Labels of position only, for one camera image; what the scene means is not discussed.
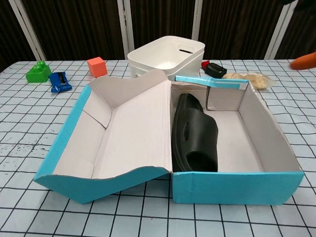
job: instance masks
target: dark curtain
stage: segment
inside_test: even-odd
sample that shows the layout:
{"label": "dark curtain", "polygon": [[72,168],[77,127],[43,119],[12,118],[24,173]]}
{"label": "dark curtain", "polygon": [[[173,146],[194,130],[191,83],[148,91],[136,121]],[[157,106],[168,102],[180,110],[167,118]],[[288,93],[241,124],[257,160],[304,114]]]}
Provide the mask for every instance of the dark curtain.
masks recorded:
{"label": "dark curtain", "polygon": [[0,72],[17,61],[33,61],[34,54],[9,1],[0,1]]}
{"label": "dark curtain", "polygon": [[281,11],[278,0],[204,0],[204,58],[263,59]]}
{"label": "dark curtain", "polygon": [[22,0],[48,60],[123,59],[116,0]]}
{"label": "dark curtain", "polygon": [[130,0],[135,48],[160,37],[191,39],[195,0]]}
{"label": "dark curtain", "polygon": [[310,11],[293,13],[275,59],[294,59],[316,50],[316,16]]}

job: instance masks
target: table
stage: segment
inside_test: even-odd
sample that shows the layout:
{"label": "table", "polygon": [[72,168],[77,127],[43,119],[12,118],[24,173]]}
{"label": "table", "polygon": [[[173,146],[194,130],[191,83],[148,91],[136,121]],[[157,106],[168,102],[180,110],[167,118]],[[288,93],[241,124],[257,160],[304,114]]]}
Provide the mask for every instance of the table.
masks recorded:
{"label": "table", "polygon": [[[260,95],[279,122],[305,172],[284,205],[193,205],[172,201],[163,176],[85,205],[32,178],[84,86],[86,61],[48,61],[66,71],[73,90],[27,84],[35,62],[0,74],[0,237],[309,237],[316,236],[316,69],[293,71],[288,60],[213,61],[228,72],[260,71],[276,85]],[[107,61],[109,74],[130,78],[125,60]]]}

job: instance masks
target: orange cube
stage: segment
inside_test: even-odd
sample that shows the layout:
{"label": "orange cube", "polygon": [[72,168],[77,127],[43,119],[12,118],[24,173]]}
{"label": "orange cube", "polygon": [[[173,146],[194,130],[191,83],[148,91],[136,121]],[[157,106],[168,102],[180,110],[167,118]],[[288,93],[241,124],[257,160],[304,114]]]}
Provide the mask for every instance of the orange cube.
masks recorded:
{"label": "orange cube", "polygon": [[107,66],[102,58],[91,58],[87,60],[91,74],[97,78],[108,73]]}

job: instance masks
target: green lego brick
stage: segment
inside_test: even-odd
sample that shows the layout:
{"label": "green lego brick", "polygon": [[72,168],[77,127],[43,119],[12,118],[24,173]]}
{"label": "green lego brick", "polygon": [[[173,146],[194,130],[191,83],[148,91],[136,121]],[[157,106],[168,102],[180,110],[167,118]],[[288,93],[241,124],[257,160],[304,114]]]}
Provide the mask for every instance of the green lego brick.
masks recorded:
{"label": "green lego brick", "polygon": [[36,65],[26,73],[26,79],[29,83],[47,82],[50,74],[49,66],[47,66],[44,61],[38,61]]}

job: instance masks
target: food package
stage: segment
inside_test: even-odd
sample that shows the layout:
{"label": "food package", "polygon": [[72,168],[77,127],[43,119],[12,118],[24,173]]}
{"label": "food package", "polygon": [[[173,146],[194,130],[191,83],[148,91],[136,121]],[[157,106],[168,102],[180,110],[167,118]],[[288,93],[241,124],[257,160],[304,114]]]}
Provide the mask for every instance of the food package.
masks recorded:
{"label": "food package", "polygon": [[223,79],[247,79],[256,90],[267,89],[275,85],[275,81],[261,73],[228,73]]}

